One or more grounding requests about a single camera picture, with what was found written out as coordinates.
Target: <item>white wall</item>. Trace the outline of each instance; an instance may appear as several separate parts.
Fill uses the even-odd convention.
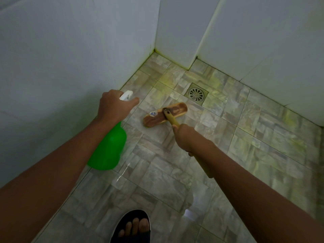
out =
[[[198,58],[324,125],[324,0],[221,0]]]
[[[139,68],[155,46],[160,0],[7,3],[0,3],[0,186],[85,127],[102,92],[121,88]]]
[[[161,0],[156,49],[190,68],[219,0]]]

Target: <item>floor drain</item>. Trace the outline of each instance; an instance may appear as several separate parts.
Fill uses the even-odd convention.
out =
[[[204,93],[200,88],[191,88],[188,92],[190,98],[194,101],[202,101],[204,99]]]
[[[206,96],[208,95],[208,91],[199,87],[198,85],[191,83],[187,92],[185,93],[185,97],[195,101],[197,104],[202,105]]]

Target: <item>green spray bottle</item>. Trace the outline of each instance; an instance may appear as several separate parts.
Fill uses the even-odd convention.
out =
[[[119,99],[128,101],[132,94],[132,91],[127,90]],[[121,122],[116,124],[99,143],[88,161],[90,167],[97,170],[111,170],[116,167],[127,139],[120,124]]]

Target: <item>brush label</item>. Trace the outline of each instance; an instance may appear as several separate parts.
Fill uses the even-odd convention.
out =
[[[151,117],[155,117],[155,116],[157,115],[157,111],[150,112],[149,115],[150,115]]]

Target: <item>foot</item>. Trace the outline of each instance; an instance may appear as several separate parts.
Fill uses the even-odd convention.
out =
[[[136,235],[138,232],[145,233],[150,230],[150,225],[146,218],[139,220],[137,217],[133,219],[133,222],[128,222],[125,225],[125,229],[122,229],[118,233],[118,237],[124,237],[129,235]]]

